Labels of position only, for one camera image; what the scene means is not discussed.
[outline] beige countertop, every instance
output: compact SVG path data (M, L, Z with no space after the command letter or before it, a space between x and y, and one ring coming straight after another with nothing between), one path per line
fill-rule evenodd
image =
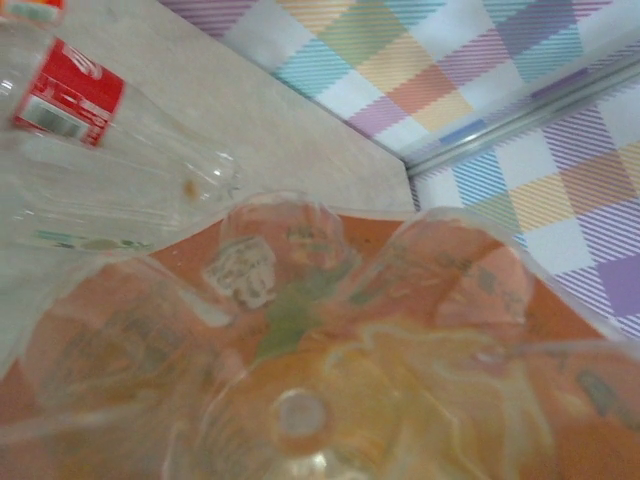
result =
M297 189L337 207L413 210L398 159L155 0L68 3L56 34L186 125L230 145L246 170L242 195ZM80 258L0 246L0 374L2 358L33 318L35 299L55 283L55 275L38 277Z

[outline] colorful plaid tablecloth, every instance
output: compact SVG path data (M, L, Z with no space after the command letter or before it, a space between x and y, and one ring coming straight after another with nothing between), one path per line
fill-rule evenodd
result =
M640 338L640 82L453 168L413 179L513 232L555 278Z
M640 39L637 0L160 1L407 163Z

